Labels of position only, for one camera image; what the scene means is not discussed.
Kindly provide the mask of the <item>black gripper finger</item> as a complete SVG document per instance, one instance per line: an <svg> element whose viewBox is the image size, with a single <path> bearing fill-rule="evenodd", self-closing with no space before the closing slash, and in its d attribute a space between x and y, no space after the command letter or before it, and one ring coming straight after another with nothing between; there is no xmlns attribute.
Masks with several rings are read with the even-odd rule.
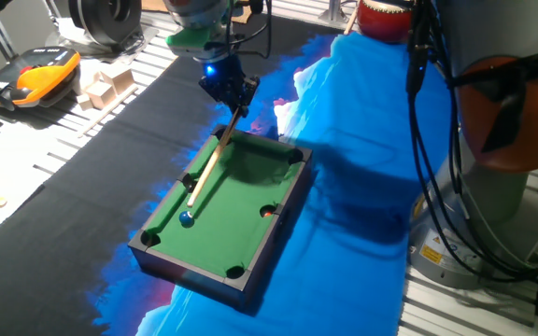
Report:
<svg viewBox="0 0 538 336"><path fill-rule="evenodd" d="M259 77L246 77L243 83L243 91L240 95L240 115L246 117L248 108L254 98L254 95L260 85Z"/></svg>
<svg viewBox="0 0 538 336"><path fill-rule="evenodd" d="M239 107L238 95L231 83L202 77L199 80L199 85L216 102L226 105L233 114L237 111Z"/></svg>

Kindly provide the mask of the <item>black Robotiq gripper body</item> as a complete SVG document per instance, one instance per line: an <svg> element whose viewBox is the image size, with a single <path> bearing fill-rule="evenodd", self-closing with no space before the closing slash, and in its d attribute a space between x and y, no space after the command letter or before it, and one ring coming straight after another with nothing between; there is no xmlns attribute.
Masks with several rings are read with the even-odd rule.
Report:
<svg viewBox="0 0 538 336"><path fill-rule="evenodd" d="M202 65L199 85L216 101L240 101L244 96L246 75L240 59L233 54Z"/></svg>

